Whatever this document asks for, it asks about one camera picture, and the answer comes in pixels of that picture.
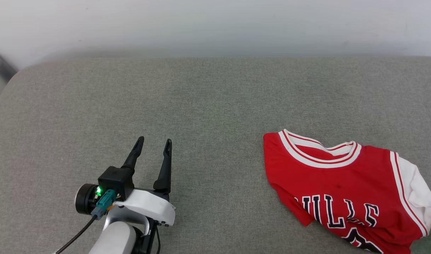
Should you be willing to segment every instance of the black lettering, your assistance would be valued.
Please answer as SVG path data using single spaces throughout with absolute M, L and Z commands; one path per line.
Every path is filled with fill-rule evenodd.
M 364 207 L 366 208 L 366 221 L 369 223 L 369 226 L 374 227 L 377 225 L 377 220 L 372 217 L 372 213 L 377 217 L 378 216 L 378 206 L 365 203 Z
M 346 228 L 346 225 L 344 224 L 344 218 L 338 217 L 338 222 L 334 222 L 333 218 L 333 198 L 330 195 L 325 194 L 324 195 L 325 203 L 327 204 L 327 218 L 328 218 L 328 228 Z
M 347 204 L 347 208 L 349 209 L 349 216 L 347 216 L 347 221 L 348 222 L 353 222 L 356 224 L 360 224 L 360 225 L 364 225 L 364 223 L 360 222 L 358 219 L 355 219 L 355 209 L 354 209 L 354 204 L 352 203 L 352 201 L 350 201 L 349 199 L 344 199 L 344 202 L 346 202 Z
M 321 196 L 320 195 L 313 195 L 312 196 L 312 211 L 314 212 L 314 218 L 321 223 L 321 210 L 320 210 L 320 202 L 321 202 Z
M 368 251 L 383 254 L 383 251 L 377 245 L 375 245 L 371 241 L 367 241 L 362 235 L 360 235 L 356 227 L 351 228 L 349 234 L 343 238 L 351 244 L 358 242 L 357 247 L 360 249 L 366 249 Z
M 309 203 L 311 202 L 310 196 L 304 196 L 301 198 L 303 202 L 303 208 L 309 213 Z

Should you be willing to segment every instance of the black cable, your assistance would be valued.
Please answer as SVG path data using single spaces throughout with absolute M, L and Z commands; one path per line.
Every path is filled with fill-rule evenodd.
M 159 253 L 160 253 L 160 237 L 159 237 L 159 229 L 156 229 L 156 234 L 157 234 L 157 244 L 158 244 L 158 246 L 157 246 L 157 253 L 156 253 L 156 254 L 159 254 Z
M 69 242 L 67 242 L 62 248 L 60 248 L 55 254 L 60 254 L 62 253 L 68 246 L 70 246 L 77 238 L 79 238 L 79 236 L 85 232 L 85 230 L 96 220 L 97 216 L 93 215 L 93 217 L 91 217 L 91 220 L 85 225 L 85 227 L 82 228 L 82 230 L 79 231 L 79 233 L 77 233 L 77 235 L 75 235 Z

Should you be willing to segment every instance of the gray fabric surface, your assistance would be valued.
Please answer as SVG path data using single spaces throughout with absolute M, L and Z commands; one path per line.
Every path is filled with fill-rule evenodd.
M 267 182 L 262 135 L 398 152 L 431 188 L 431 58 L 86 59 L 17 74 L 0 97 L 0 253 L 50 254 L 90 219 L 74 197 L 145 136 L 150 188 L 173 140 L 170 253 L 365 253 L 303 227 Z M 103 221 L 66 253 L 87 253 Z M 431 253 L 431 244 L 414 253 Z

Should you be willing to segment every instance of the chicago bulls jersey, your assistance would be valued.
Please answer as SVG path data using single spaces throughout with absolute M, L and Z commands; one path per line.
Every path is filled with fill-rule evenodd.
M 431 192 L 395 152 L 355 141 L 325 148 L 287 130 L 264 135 L 265 171 L 280 200 L 361 249 L 409 254 L 431 227 Z

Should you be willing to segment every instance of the white wall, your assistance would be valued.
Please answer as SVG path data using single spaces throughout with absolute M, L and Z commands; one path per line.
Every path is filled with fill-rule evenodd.
M 431 56 L 431 0 L 0 0 L 0 54 Z

